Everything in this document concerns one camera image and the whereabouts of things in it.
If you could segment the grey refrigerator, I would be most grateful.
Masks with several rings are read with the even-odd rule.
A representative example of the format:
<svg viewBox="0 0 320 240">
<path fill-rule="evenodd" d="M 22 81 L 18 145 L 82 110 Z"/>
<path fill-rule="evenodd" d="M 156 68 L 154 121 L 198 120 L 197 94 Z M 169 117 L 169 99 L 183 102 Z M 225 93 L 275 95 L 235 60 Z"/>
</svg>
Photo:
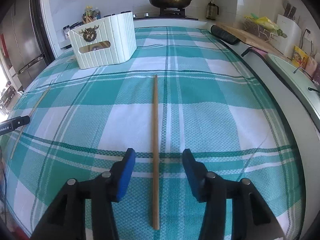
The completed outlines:
<svg viewBox="0 0 320 240">
<path fill-rule="evenodd" d="M 10 0 L 1 20 L 1 47 L 8 77 L 16 91 L 24 91 L 55 60 L 40 0 Z"/>
</svg>

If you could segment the black rolled mat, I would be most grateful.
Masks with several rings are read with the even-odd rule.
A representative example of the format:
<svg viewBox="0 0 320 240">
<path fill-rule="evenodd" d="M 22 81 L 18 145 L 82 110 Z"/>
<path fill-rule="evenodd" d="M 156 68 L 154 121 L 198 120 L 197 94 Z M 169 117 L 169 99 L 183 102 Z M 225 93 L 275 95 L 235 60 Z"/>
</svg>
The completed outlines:
<svg viewBox="0 0 320 240">
<path fill-rule="evenodd" d="M 219 38 L 223 42 L 226 42 L 230 45 L 235 45 L 240 42 L 240 39 L 236 36 L 230 34 L 229 32 L 225 31 L 224 29 L 218 27 L 217 25 L 212 25 L 210 28 L 210 32 L 216 38 Z"/>
</svg>

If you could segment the black wok with lid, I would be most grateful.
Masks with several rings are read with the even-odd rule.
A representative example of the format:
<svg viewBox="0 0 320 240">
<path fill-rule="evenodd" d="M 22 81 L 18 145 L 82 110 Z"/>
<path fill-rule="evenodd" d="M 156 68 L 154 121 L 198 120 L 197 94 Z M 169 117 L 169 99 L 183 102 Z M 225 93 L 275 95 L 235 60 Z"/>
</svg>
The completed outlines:
<svg viewBox="0 0 320 240">
<path fill-rule="evenodd" d="M 191 4 L 192 0 L 149 0 L 149 3 L 157 8 L 184 9 Z"/>
</svg>

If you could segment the glass french press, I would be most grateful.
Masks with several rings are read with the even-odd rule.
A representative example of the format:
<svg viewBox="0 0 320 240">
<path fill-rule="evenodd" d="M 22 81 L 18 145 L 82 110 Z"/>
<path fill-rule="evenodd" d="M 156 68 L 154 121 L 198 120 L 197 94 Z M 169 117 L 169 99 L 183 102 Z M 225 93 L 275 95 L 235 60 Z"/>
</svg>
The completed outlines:
<svg viewBox="0 0 320 240">
<path fill-rule="evenodd" d="M 216 5 L 213 1 L 210 1 L 207 5 L 206 19 L 216 20 L 219 15 L 219 6 Z"/>
</svg>

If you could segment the white knife block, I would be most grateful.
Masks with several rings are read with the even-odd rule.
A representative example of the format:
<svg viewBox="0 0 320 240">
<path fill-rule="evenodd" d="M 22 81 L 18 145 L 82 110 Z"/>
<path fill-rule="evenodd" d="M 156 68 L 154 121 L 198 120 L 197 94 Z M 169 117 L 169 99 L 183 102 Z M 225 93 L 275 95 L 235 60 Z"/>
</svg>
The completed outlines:
<svg viewBox="0 0 320 240">
<path fill-rule="evenodd" d="M 276 24 L 282 33 L 274 36 L 270 41 L 270 44 L 274 48 L 289 59 L 293 56 L 294 47 L 299 45 L 302 34 L 301 28 L 293 20 L 295 13 L 296 7 L 287 3 L 284 14 L 279 14 L 276 21 Z"/>
</svg>

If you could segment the teal plaid tablecloth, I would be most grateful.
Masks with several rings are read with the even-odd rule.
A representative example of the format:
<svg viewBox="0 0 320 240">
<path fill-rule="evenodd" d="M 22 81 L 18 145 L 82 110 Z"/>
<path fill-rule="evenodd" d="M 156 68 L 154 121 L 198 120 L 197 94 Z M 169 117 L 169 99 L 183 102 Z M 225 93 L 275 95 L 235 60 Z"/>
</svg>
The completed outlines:
<svg viewBox="0 0 320 240">
<path fill-rule="evenodd" d="M 197 239 L 205 205 L 191 193 L 181 154 L 222 178 L 250 179 L 287 239 L 300 235 L 304 183 L 293 135 L 274 99 L 243 61 L 210 32 L 136 29 L 129 61 L 79 68 L 65 51 L 25 90 L 11 116 L 29 115 L 1 137 L 7 207 L 31 235 L 69 178 L 95 178 L 136 152 L 132 178 L 113 210 L 121 239 Z M 152 227 L 153 84 L 158 78 L 159 222 Z"/>
</svg>

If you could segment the yellow seasoning packet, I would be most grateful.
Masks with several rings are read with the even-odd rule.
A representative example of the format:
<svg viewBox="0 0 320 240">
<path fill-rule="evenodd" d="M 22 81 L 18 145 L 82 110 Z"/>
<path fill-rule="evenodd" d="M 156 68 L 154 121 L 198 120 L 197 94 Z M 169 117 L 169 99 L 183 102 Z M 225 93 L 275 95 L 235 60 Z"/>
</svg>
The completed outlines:
<svg viewBox="0 0 320 240">
<path fill-rule="evenodd" d="M 298 46 L 294 46 L 293 56 L 292 56 L 292 64 L 296 67 L 305 68 L 308 62 L 308 55 L 301 50 Z"/>
</svg>

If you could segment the condiment bottles group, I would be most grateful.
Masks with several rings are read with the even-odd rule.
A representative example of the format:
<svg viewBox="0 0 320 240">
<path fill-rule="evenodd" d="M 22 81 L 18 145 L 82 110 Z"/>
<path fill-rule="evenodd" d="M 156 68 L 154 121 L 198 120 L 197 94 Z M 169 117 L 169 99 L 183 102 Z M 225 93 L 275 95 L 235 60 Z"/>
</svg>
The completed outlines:
<svg viewBox="0 0 320 240">
<path fill-rule="evenodd" d="M 96 20 L 101 19 L 101 12 L 98 8 L 93 8 L 92 6 L 87 6 L 85 8 L 86 16 L 91 16 L 92 18 L 95 18 Z"/>
</svg>

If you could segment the cream utensil holder box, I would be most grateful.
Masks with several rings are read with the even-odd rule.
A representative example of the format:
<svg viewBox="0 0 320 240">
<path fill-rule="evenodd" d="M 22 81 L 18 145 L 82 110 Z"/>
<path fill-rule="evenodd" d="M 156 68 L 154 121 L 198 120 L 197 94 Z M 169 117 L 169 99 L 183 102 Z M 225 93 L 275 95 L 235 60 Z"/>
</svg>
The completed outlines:
<svg viewBox="0 0 320 240">
<path fill-rule="evenodd" d="M 84 24 L 69 31 L 80 69 L 121 64 L 137 49 L 131 11 Z"/>
</svg>

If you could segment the wooden cutting board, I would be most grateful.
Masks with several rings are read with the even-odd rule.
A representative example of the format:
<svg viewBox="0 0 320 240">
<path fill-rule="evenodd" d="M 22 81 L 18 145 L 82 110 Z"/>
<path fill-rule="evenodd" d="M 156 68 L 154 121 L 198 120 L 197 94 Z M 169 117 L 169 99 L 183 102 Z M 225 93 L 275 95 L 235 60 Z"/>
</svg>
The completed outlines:
<svg viewBox="0 0 320 240">
<path fill-rule="evenodd" d="M 281 52 L 276 50 L 276 48 L 274 48 L 271 44 L 269 44 L 268 42 L 260 39 L 259 37 L 255 36 L 253 34 L 250 34 L 244 30 L 241 30 L 241 29 L 236 29 L 234 27 L 228 26 L 228 25 L 221 23 L 221 22 L 216 22 L 216 25 L 218 27 L 222 28 L 223 30 L 229 32 L 230 34 L 234 35 L 240 41 L 244 42 L 245 44 L 247 44 L 249 46 L 261 49 L 267 53 L 274 54 L 284 60 L 289 60 L 289 58 L 287 58 Z"/>
</svg>

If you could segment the black gas stove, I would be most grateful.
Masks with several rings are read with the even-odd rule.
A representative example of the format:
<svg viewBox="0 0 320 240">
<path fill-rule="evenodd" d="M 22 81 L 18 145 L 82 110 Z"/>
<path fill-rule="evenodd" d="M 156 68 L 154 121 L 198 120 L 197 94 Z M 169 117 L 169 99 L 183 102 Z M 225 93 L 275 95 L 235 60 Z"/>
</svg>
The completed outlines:
<svg viewBox="0 0 320 240">
<path fill-rule="evenodd" d="M 133 13 L 134 20 L 146 20 L 149 18 L 175 18 L 198 21 L 198 18 L 187 16 L 185 9 L 177 8 L 159 8 L 158 11 L 152 12 L 137 12 Z"/>
</svg>

